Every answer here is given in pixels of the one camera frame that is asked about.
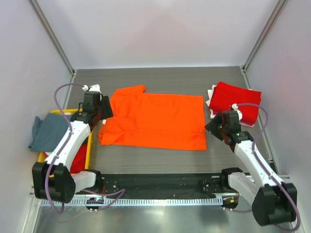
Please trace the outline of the orange t shirt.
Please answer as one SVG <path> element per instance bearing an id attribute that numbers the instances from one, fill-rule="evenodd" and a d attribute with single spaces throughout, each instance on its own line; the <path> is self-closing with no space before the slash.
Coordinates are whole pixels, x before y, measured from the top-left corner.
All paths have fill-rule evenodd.
<path id="1" fill-rule="evenodd" d="M 102 146 L 205 151 L 203 96 L 147 93 L 146 86 L 117 89 L 113 117 L 98 133 Z"/>

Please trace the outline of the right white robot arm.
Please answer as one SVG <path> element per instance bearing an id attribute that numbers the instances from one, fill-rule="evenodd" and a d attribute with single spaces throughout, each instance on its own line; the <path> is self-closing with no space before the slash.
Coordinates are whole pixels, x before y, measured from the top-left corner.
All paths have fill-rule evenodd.
<path id="1" fill-rule="evenodd" d="M 221 172 L 219 186 L 225 192 L 236 190 L 251 205 L 251 212 L 261 226 L 287 222 L 300 224 L 297 189 L 279 177 L 259 152 L 255 140 L 247 131 L 242 131 L 241 113 L 237 110 L 218 113 L 205 129 L 224 141 L 241 159 L 251 178 L 237 168 Z"/>

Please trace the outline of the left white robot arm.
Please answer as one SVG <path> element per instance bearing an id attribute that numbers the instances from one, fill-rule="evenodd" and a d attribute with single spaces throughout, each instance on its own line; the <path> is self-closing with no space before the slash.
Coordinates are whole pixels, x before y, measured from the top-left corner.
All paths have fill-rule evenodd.
<path id="1" fill-rule="evenodd" d="M 84 93 L 84 101 L 71 117 L 68 130 L 56 149 L 44 162 L 36 162 L 32 167 L 36 198 L 69 203 L 76 193 L 86 189 L 92 194 L 102 191 L 99 171 L 84 169 L 71 174 L 70 168 L 82 143 L 97 124 L 112 116 L 108 96 L 92 89 Z"/>

